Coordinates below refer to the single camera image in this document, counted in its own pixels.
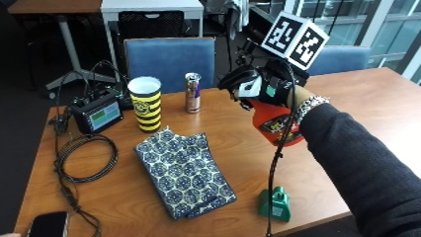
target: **display screen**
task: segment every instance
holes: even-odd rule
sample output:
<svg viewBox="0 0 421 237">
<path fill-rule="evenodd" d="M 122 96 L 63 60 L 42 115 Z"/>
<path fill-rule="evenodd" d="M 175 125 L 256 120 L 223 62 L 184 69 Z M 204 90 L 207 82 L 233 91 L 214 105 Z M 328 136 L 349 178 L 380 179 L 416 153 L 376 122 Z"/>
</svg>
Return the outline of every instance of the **display screen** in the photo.
<svg viewBox="0 0 421 237">
<path fill-rule="evenodd" d="M 104 107 L 100 111 L 90 116 L 90 121 L 92 124 L 92 130 L 96 130 L 103 125 L 106 125 L 111 120 L 120 116 L 120 109 L 118 101 L 110 106 Z"/>
<path fill-rule="evenodd" d="M 28 237 L 67 236 L 67 219 L 68 214 L 66 211 L 39 215 L 32 222 Z"/>
</svg>

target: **metal bracelet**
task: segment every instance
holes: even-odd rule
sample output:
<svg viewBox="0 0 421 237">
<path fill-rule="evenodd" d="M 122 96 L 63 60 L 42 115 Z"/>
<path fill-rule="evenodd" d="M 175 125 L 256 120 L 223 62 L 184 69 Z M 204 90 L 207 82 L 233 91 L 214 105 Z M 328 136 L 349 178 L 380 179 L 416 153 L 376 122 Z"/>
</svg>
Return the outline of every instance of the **metal bracelet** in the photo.
<svg viewBox="0 0 421 237">
<path fill-rule="evenodd" d="M 329 98 L 321 97 L 321 96 L 312 96 L 309 99 L 307 99 L 303 104 L 300 105 L 297 112 L 295 114 L 295 119 L 297 121 L 297 124 L 301 124 L 301 121 L 307 115 L 307 113 L 319 105 L 329 103 Z"/>
</svg>

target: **cable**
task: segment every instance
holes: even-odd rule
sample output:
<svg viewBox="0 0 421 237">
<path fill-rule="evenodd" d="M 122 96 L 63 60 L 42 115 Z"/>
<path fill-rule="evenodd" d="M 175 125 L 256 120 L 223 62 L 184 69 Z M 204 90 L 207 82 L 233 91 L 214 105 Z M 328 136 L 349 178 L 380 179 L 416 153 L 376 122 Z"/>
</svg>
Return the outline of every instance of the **cable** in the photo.
<svg viewBox="0 0 421 237">
<path fill-rule="evenodd" d="M 104 169 L 96 173 L 95 175 L 86 177 L 86 178 L 75 178 L 71 177 L 66 172 L 64 172 L 64 163 L 66 160 L 70 156 L 70 154 L 83 145 L 88 144 L 90 142 L 94 141 L 102 141 L 107 142 L 112 148 L 112 156 L 111 160 L 104 167 Z M 100 220 L 82 209 L 82 206 L 79 205 L 79 191 L 76 187 L 76 183 L 87 183 L 92 182 L 98 179 L 100 179 L 115 167 L 118 163 L 118 147 L 114 141 L 104 135 L 102 134 L 83 134 L 78 136 L 75 139 L 71 139 L 62 147 L 60 150 L 58 150 L 58 134 L 55 136 L 55 154 L 56 154 L 56 159 L 54 161 L 54 166 L 55 166 L 55 171 L 58 173 L 59 177 L 59 183 L 62 185 L 60 191 L 63 196 L 67 199 L 68 204 L 71 205 L 74 211 L 84 218 L 87 223 L 95 228 L 95 233 L 94 237 L 100 237 L 102 236 L 102 222 Z M 76 197 L 70 189 L 70 187 L 64 184 L 63 180 L 68 180 L 70 182 L 74 183 L 75 189 L 76 189 Z"/>
<path fill-rule="evenodd" d="M 94 141 L 102 141 L 102 142 L 107 142 L 112 148 L 112 155 L 111 155 L 111 159 L 110 162 L 107 164 L 107 166 L 103 168 L 103 170 L 100 170 L 100 172 L 98 172 L 95 175 L 90 176 L 90 177 L 84 177 L 84 178 L 75 178 L 71 177 L 66 172 L 64 172 L 64 163 L 66 160 L 70 156 L 70 154 L 83 145 L 94 142 Z M 104 175 L 107 175 L 107 173 L 112 170 L 112 168 L 115 167 L 116 163 L 118 163 L 118 155 L 119 151 L 118 151 L 118 147 L 115 142 L 104 135 L 102 134 L 83 134 L 80 136 L 78 136 L 75 139 L 70 140 L 62 147 L 60 150 L 56 151 L 56 160 L 54 162 L 55 164 L 55 170 L 59 174 L 59 176 L 62 178 L 66 178 L 68 181 L 75 182 L 75 183 L 87 183 L 87 182 L 92 182 L 98 179 L 100 179 Z"/>
<path fill-rule="evenodd" d="M 87 79 L 83 77 L 80 72 L 78 71 L 71 71 L 68 72 L 60 81 L 60 85 L 58 87 L 58 94 L 56 94 L 56 102 L 55 102 L 55 108 L 56 108 L 56 116 L 54 122 L 54 131 L 55 131 L 55 161 L 54 161 L 54 170 L 58 173 L 58 179 L 60 183 L 60 192 L 63 196 L 67 199 L 68 204 L 71 205 L 74 211 L 83 217 L 83 219 L 87 221 L 87 223 L 95 228 L 95 233 L 92 237 L 100 237 L 102 236 L 102 222 L 98 219 L 95 215 L 88 213 L 82 209 L 82 206 L 79 205 L 79 191 L 78 191 L 78 186 L 76 183 L 87 183 L 92 182 L 98 179 L 100 179 L 115 167 L 118 163 L 118 147 L 114 141 L 104 135 L 102 134 L 83 134 L 78 136 L 75 139 L 71 138 L 68 142 L 63 145 L 62 149 L 58 149 L 58 137 L 63 135 L 67 132 L 67 126 L 68 126 L 68 120 L 71 118 L 71 109 L 70 106 L 64 108 L 63 115 L 59 114 L 59 100 L 60 100 L 60 90 L 62 90 L 62 85 L 64 84 L 64 81 L 68 77 L 70 74 L 76 74 L 79 75 L 84 81 L 86 81 L 86 88 L 84 88 L 84 97 L 86 93 L 88 91 L 90 94 L 92 94 L 92 90 L 90 87 L 90 83 Z M 75 178 L 71 177 L 66 172 L 64 172 L 64 162 L 70 156 L 70 154 L 84 144 L 88 144 L 90 142 L 94 141 L 102 141 L 107 142 L 112 148 L 112 156 L 111 160 L 107 164 L 107 166 L 103 168 L 103 170 L 96 173 L 95 175 L 86 177 L 86 178 Z M 70 187 L 64 184 L 63 180 L 68 180 L 72 182 L 75 190 L 76 190 L 76 197 L 70 189 Z"/>
<path fill-rule="evenodd" d="M 103 66 L 103 65 L 107 65 L 111 69 L 114 69 L 114 71 L 118 72 L 122 78 L 124 79 L 127 83 L 127 88 L 126 88 L 126 92 L 122 94 L 122 97 L 126 97 L 127 94 L 130 93 L 130 89 L 128 89 L 130 78 L 120 72 L 120 70 L 115 67 L 115 65 L 108 60 L 99 61 L 92 67 L 90 71 L 90 75 L 92 75 L 92 82 L 95 83 L 95 70 L 99 66 Z"/>
<path fill-rule="evenodd" d="M 335 15 L 335 19 L 333 19 L 333 23 L 332 23 L 332 26 L 331 26 L 331 29 L 329 29 L 329 33 L 328 33 L 328 36 L 331 35 L 331 32 L 333 30 L 333 26 L 337 22 L 337 18 L 339 18 L 339 15 L 340 15 L 340 11 L 341 11 L 341 8 L 343 8 L 343 3 L 344 3 L 344 0 L 341 0 L 341 3 L 340 3 L 340 7 L 339 7 L 339 11 L 337 11 L 337 14 Z"/>
<path fill-rule="evenodd" d="M 316 23 L 316 15 L 317 15 L 317 10 L 319 10 L 319 5 L 320 5 L 320 0 L 317 0 L 317 5 L 316 5 L 316 10 L 315 10 L 315 15 L 313 15 L 313 23 Z"/>
<path fill-rule="evenodd" d="M 277 144 L 277 148 L 275 151 L 275 155 L 273 155 L 273 159 L 272 159 L 272 163 L 271 163 L 271 168 L 269 168 L 269 175 L 268 175 L 268 218 L 267 218 L 267 233 L 265 233 L 265 237 L 271 237 L 272 236 L 272 226 L 271 226 L 271 218 L 272 218 L 272 202 L 273 202 L 273 175 L 275 175 L 275 169 L 276 169 L 276 165 L 277 165 L 277 160 L 279 158 L 283 158 L 283 154 L 281 154 L 281 150 L 287 141 L 287 137 L 288 134 L 291 132 L 292 129 L 292 125 L 293 125 L 293 116 L 296 113 L 296 93 L 295 93 L 295 76 L 293 76 L 293 72 L 292 72 L 292 68 L 289 63 L 285 63 L 287 68 L 288 68 L 288 73 L 291 76 L 291 83 L 292 83 L 292 88 L 291 88 L 291 92 L 292 93 L 292 103 L 291 103 L 291 113 L 288 116 L 288 124 L 285 126 L 285 129 L 283 131 L 283 135 L 281 135 L 281 139 L 280 142 Z"/>
<path fill-rule="evenodd" d="M 91 91 L 91 87 L 90 87 L 90 83 L 87 81 L 87 79 L 84 78 L 84 76 L 82 75 L 80 72 L 78 71 L 70 71 L 68 73 L 66 73 L 66 75 L 63 76 L 62 78 L 62 81 L 60 81 L 60 84 L 58 86 L 58 90 L 56 90 L 56 100 L 55 100 L 55 110 L 56 110 L 56 116 L 55 116 L 55 120 L 52 121 L 54 122 L 54 130 L 55 132 L 59 133 L 59 135 L 63 135 L 67 131 L 67 126 L 68 126 L 68 119 L 71 117 L 71 113 L 70 113 L 70 109 L 66 108 L 64 109 L 64 113 L 63 115 L 59 114 L 59 107 L 60 107 L 60 92 L 62 92 L 62 86 L 64 84 L 64 81 L 67 79 L 67 77 L 71 75 L 71 74 L 76 74 L 80 76 L 80 78 L 84 80 L 86 82 L 86 89 L 88 88 L 88 91 Z"/>
</svg>

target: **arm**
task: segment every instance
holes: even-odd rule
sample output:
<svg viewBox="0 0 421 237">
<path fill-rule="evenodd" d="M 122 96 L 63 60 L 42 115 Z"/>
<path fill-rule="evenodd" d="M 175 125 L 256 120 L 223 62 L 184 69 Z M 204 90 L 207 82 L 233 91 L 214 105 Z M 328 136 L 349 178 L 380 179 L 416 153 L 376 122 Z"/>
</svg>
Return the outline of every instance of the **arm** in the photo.
<svg viewBox="0 0 421 237">
<path fill-rule="evenodd" d="M 297 105 L 312 95 L 297 88 Z M 329 104 L 311 110 L 300 131 L 361 233 L 421 236 L 421 182 L 379 139 Z"/>
</svg>

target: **hand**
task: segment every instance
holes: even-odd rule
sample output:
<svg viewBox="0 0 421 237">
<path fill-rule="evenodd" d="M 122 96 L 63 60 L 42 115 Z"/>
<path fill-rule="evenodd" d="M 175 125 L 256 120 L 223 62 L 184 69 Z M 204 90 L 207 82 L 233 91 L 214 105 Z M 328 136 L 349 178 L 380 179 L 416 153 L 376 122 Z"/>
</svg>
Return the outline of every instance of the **hand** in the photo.
<svg viewBox="0 0 421 237">
<path fill-rule="evenodd" d="M 295 85 L 304 87 L 308 73 L 291 65 L 287 61 L 269 60 L 260 69 L 260 78 L 240 86 L 239 99 L 240 100 L 259 100 L 275 106 L 287 107 L 287 98 L 291 88 Z"/>
<path fill-rule="evenodd" d="M 287 106 L 287 97 L 295 84 L 304 86 L 308 73 L 293 67 L 287 61 L 271 59 L 265 67 L 257 68 L 251 64 L 241 65 L 235 69 L 219 83 L 220 90 L 227 89 L 232 98 L 241 100 L 257 100 L 276 106 Z"/>
<path fill-rule="evenodd" d="M 22 237 L 22 234 L 18 234 L 18 233 L 4 234 L 4 235 L 0 235 L 0 237 Z"/>
</svg>

